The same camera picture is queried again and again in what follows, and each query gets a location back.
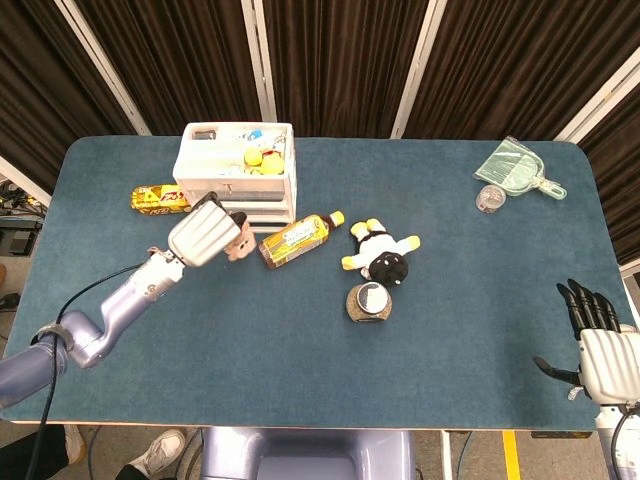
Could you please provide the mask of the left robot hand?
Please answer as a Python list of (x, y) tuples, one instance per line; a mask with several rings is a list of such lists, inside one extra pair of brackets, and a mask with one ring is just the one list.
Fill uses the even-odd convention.
[(239, 238), (243, 211), (229, 213), (215, 192), (205, 194), (169, 233), (169, 250), (186, 266), (201, 267)]

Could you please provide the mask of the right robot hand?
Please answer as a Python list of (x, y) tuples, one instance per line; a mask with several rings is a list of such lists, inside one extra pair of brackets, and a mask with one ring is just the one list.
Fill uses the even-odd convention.
[(574, 279), (558, 283), (579, 351), (576, 371), (551, 366), (535, 356), (546, 376), (582, 390), (601, 406), (639, 407), (639, 332), (624, 327), (613, 304)]

